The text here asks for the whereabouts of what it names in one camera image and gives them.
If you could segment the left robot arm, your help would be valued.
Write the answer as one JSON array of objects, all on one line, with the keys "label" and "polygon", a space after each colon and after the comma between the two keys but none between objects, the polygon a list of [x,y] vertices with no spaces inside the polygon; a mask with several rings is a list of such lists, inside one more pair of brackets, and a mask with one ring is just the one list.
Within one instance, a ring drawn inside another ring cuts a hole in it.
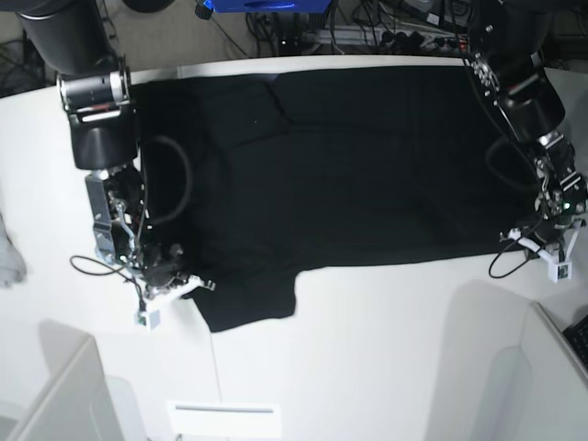
[{"label": "left robot arm", "polygon": [[566,232],[581,228],[587,183],[576,152],[560,131],[565,109],[545,70],[541,49],[552,22],[578,1],[474,1],[469,66],[503,116],[503,140],[520,149],[538,181],[537,217],[517,241],[539,250],[563,248]]}]

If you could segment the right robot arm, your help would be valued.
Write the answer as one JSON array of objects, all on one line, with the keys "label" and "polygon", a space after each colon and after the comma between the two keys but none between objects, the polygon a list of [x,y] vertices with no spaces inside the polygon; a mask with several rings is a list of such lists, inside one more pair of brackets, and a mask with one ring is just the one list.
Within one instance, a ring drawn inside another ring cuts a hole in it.
[{"label": "right robot arm", "polygon": [[[75,166],[86,170],[97,256],[111,274],[134,284],[141,302],[195,282],[183,247],[158,227],[187,207],[194,176],[180,144],[165,136],[138,138],[136,108],[126,61],[111,46],[94,1],[4,1],[35,48],[57,73]],[[148,173],[136,160],[143,148],[160,144],[176,153],[185,177],[177,204],[166,214],[149,213]]]}]

